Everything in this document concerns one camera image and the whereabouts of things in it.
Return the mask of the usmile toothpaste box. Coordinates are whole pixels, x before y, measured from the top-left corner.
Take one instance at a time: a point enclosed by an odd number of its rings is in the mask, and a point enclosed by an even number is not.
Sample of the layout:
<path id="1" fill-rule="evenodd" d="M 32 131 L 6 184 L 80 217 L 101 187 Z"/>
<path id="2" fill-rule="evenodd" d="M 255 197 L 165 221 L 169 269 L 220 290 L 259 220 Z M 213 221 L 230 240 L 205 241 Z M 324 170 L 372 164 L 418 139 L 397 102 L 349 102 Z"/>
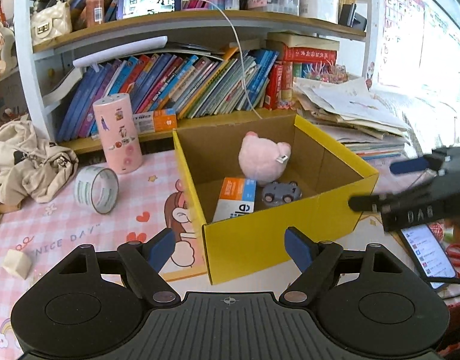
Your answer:
<path id="1" fill-rule="evenodd" d="M 257 183 L 246 178 L 226 177 L 212 222 L 233 219 L 254 212 Z"/>

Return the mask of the stack of papers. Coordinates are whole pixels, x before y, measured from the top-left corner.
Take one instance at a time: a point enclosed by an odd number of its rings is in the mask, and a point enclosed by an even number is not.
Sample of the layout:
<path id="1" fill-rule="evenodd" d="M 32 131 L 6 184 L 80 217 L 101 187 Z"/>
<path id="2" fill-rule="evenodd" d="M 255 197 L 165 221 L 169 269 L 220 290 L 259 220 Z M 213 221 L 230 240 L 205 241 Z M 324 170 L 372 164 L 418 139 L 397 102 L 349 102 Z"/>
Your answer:
<path id="1" fill-rule="evenodd" d="M 297 78 L 294 99 L 300 116 L 367 161 L 398 157 L 410 144 L 410 126 L 362 78 L 342 84 Z"/>

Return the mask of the beige cloth bag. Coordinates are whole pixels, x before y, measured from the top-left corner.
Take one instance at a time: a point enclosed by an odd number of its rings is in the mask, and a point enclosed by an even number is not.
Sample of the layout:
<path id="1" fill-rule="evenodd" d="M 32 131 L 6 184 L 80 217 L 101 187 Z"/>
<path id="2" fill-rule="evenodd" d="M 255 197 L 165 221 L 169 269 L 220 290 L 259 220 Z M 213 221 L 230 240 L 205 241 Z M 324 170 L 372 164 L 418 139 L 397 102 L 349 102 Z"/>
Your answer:
<path id="1" fill-rule="evenodd" d="M 48 203 L 78 164 L 73 150 L 39 138 L 31 121 L 10 121 L 0 127 L 0 203 L 16 206 L 26 197 Z"/>

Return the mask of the smartphone on shelf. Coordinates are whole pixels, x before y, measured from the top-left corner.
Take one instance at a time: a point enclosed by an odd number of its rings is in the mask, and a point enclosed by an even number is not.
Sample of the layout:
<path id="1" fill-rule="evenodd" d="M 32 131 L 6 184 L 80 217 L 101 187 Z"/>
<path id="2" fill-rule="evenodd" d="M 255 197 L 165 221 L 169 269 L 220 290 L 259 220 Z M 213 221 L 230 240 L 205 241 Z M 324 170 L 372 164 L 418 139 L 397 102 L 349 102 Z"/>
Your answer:
<path id="1" fill-rule="evenodd" d="M 181 10 L 182 0 L 118 0 L 116 20 Z"/>

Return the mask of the white shelf lamp bar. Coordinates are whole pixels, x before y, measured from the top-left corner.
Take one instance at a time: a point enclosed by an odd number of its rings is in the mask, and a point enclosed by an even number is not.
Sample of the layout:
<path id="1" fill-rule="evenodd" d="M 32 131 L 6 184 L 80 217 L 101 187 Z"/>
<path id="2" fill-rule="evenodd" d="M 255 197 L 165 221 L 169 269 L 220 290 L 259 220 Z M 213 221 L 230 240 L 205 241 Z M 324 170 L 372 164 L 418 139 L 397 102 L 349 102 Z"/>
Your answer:
<path id="1" fill-rule="evenodd" d="M 141 41 L 133 41 L 120 46 L 103 49 L 99 52 L 86 55 L 75 59 L 73 66 L 75 68 L 86 68 L 88 66 L 98 65 L 109 59 L 118 59 L 125 55 L 139 54 L 148 50 L 159 50 L 167 44 L 167 36 L 147 38 Z"/>

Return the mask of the pink plush toy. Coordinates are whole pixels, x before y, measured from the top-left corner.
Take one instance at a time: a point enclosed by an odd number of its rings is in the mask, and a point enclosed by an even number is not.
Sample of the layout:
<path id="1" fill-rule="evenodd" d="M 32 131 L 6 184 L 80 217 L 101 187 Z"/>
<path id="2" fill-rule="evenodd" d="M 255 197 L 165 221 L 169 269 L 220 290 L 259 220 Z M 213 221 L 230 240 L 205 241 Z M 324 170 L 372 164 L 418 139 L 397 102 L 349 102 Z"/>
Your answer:
<path id="1" fill-rule="evenodd" d="M 290 156 L 291 145 L 287 142 L 274 142 L 249 131 L 242 140 L 238 163 L 247 179 L 265 186 L 282 176 Z"/>

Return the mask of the wooden bookshelf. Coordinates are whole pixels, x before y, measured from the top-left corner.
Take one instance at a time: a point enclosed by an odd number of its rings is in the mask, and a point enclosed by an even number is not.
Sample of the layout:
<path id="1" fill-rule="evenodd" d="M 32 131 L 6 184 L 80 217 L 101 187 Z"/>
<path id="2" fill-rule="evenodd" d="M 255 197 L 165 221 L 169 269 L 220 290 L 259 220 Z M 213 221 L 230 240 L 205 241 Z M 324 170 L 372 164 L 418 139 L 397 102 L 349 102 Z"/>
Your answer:
<path id="1" fill-rule="evenodd" d="M 22 91 L 38 136 L 54 140 L 64 111 L 45 94 L 70 71 L 74 59 L 133 41 L 165 36 L 172 46 L 223 50 L 236 39 L 265 38 L 270 32 L 330 36 L 365 41 L 355 28 L 285 13 L 255 10 L 182 10 L 111 21 L 34 46 L 30 32 L 31 0 L 14 0 L 14 32 Z"/>

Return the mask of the orange small box on shelf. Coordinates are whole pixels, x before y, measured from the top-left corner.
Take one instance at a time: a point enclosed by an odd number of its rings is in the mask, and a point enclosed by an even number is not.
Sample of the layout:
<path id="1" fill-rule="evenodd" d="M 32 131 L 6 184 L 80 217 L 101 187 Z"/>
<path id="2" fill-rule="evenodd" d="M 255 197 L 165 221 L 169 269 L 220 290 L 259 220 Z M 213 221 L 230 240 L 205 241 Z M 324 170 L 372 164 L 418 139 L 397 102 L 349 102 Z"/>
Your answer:
<path id="1" fill-rule="evenodd" d="M 133 122 L 139 134 L 161 133 L 177 128 L 177 118 L 173 109 L 135 114 Z"/>

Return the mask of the white eraser block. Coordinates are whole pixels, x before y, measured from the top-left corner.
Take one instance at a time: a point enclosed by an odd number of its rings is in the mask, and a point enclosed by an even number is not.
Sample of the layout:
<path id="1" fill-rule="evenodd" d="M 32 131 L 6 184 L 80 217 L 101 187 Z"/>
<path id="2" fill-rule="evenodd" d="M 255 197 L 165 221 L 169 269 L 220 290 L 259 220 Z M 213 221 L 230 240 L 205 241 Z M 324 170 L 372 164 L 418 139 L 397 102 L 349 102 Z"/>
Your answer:
<path id="1" fill-rule="evenodd" d="M 10 275 L 25 280 L 31 270 L 32 261 L 24 252 L 8 250 L 1 264 Z"/>

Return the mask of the pink cartoon desk mat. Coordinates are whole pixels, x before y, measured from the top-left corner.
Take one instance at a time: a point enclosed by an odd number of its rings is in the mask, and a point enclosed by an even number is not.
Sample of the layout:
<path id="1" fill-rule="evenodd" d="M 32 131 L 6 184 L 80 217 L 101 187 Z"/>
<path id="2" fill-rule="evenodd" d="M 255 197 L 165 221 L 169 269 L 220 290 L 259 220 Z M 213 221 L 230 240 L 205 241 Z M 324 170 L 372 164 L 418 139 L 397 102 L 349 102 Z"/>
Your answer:
<path id="1" fill-rule="evenodd" d="M 56 263 L 77 245 L 92 244 L 95 250 L 116 250 L 129 240 L 148 240 L 166 227 L 164 203 L 176 192 L 179 179 L 174 150 L 144 156 L 137 171 L 119 176 L 118 202 L 109 214 L 101 215 L 79 207 L 74 199 L 74 181 L 67 185 L 52 202 L 39 204 L 25 199 L 20 211 L 3 214 L 0 221 L 0 359 L 17 359 L 21 350 L 10 326 L 14 303 Z M 378 242 L 391 250 L 408 267 L 415 270 L 402 244 L 384 233 L 380 220 L 363 217 L 350 235 L 337 240 L 348 250 L 364 250 L 369 242 Z M 183 296 L 187 291 L 247 292 L 273 291 L 279 294 L 300 273 L 291 262 L 243 276 L 229 282 L 211 285 L 206 265 L 198 261 L 190 271 L 168 261 L 161 273 Z M 2 263 L 8 250 L 22 250 L 32 260 L 28 278 L 10 275 Z"/>

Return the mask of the white pen holder box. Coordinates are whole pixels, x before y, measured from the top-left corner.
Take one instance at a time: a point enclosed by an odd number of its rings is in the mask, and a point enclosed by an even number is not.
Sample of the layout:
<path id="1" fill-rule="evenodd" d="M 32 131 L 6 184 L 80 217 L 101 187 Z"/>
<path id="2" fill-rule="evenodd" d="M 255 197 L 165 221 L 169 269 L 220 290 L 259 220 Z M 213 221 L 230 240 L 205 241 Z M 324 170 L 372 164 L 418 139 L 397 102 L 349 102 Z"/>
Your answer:
<path id="1" fill-rule="evenodd" d="M 299 15 L 303 18 L 338 23 L 339 0 L 300 0 Z"/>

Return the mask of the alphabet wall poster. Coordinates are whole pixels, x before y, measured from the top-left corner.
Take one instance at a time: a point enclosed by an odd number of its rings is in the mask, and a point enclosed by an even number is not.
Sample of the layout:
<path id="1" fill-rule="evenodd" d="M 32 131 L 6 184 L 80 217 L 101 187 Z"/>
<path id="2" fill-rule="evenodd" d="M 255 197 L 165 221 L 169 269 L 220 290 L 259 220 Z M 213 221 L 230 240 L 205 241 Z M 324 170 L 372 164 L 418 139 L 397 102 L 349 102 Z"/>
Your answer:
<path id="1" fill-rule="evenodd" d="M 383 86 L 415 84 L 423 48 L 423 0 L 384 0 L 381 20 L 381 60 L 378 73 Z"/>

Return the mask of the row of books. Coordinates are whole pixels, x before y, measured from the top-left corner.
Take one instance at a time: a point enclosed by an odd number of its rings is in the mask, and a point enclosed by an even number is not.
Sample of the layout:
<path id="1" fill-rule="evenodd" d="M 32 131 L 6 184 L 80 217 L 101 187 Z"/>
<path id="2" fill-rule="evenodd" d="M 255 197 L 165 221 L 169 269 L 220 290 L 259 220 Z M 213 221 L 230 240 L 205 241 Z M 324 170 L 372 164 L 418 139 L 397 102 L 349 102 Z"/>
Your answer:
<path id="1" fill-rule="evenodd" d="M 255 110 L 262 106 L 277 55 L 236 46 L 217 55 L 166 48 L 86 67 L 56 139 L 97 135 L 93 103 L 111 94 L 128 94 L 133 115 L 173 109 L 177 120 Z"/>

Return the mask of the clear tape roll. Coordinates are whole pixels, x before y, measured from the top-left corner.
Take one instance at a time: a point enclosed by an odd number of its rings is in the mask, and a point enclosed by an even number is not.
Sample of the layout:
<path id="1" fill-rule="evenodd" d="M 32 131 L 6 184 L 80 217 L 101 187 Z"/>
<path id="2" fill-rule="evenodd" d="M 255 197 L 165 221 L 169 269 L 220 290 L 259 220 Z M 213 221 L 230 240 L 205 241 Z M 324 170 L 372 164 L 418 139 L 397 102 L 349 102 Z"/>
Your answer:
<path id="1" fill-rule="evenodd" d="M 76 175 L 76 204 L 99 215 L 107 215 L 115 208 L 118 191 L 118 176 L 110 168 L 86 166 Z"/>

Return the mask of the pink cylindrical canister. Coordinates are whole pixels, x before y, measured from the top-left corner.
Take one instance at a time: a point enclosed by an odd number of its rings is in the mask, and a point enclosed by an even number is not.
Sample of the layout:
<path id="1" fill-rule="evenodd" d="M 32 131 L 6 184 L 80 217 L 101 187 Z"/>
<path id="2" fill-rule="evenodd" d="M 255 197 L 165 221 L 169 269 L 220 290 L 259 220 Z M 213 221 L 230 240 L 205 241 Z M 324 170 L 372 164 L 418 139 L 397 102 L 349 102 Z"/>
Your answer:
<path id="1" fill-rule="evenodd" d="M 117 174 L 134 172 L 143 157 L 129 95 L 102 97 L 93 103 L 93 111 L 109 168 Z"/>

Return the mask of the red dictionary books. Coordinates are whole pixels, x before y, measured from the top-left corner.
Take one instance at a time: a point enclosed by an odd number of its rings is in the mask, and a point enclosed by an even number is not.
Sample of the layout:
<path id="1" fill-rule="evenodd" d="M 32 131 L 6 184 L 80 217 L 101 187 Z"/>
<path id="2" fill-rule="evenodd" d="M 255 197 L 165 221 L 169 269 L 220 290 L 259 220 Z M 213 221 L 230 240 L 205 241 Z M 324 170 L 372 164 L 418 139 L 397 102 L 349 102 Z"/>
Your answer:
<path id="1" fill-rule="evenodd" d="M 295 79 L 321 80 L 336 64 L 337 51 L 334 49 L 289 47 L 272 40 L 267 40 L 267 48 L 278 54 L 262 102 L 262 106 L 270 111 L 292 107 Z"/>

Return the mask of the yellow cardboard box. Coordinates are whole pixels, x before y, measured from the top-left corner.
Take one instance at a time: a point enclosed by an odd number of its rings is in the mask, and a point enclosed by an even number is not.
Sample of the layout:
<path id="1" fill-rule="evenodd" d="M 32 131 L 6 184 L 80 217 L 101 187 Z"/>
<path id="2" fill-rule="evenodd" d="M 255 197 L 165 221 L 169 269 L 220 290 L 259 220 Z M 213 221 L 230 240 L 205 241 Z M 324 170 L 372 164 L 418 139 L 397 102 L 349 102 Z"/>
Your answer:
<path id="1" fill-rule="evenodd" d="M 378 172 L 298 115 L 178 129 L 175 153 L 209 280 L 221 284 L 288 259 L 284 234 L 334 241 L 354 230 L 348 201 Z"/>

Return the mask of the blue grey toy car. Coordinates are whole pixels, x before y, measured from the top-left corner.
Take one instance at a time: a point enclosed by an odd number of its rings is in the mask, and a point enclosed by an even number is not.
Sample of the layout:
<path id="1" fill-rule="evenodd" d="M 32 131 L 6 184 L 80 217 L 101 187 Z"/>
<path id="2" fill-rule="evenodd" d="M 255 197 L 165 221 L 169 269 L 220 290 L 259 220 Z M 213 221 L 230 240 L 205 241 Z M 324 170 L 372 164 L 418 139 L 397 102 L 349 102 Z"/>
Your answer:
<path id="1" fill-rule="evenodd" d="M 262 201 L 266 206 L 280 206 L 302 198 L 302 190 L 296 181 L 289 183 L 273 181 L 262 189 Z"/>

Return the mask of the white quilted mini handbag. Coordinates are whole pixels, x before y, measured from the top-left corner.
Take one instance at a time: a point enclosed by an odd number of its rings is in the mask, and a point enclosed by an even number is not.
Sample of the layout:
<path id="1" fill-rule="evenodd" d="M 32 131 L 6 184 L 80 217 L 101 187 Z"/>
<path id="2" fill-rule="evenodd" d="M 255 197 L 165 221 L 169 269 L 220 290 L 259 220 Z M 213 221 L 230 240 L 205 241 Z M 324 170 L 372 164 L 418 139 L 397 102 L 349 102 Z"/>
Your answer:
<path id="1" fill-rule="evenodd" d="M 43 10 L 39 10 L 41 0 L 35 0 L 31 11 L 31 43 L 37 46 L 46 41 L 72 32 L 70 5 L 63 0 Z"/>

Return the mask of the black smartphone on desk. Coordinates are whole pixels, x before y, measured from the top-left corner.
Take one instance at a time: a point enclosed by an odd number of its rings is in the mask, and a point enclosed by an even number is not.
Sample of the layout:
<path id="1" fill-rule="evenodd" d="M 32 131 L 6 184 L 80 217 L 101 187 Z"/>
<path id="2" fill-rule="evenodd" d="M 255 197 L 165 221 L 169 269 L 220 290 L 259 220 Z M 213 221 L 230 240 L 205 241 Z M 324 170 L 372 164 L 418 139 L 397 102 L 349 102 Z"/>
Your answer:
<path id="1" fill-rule="evenodd" d="M 440 242 L 426 224 L 397 232 L 422 279 L 438 277 L 453 279 L 457 272 Z"/>

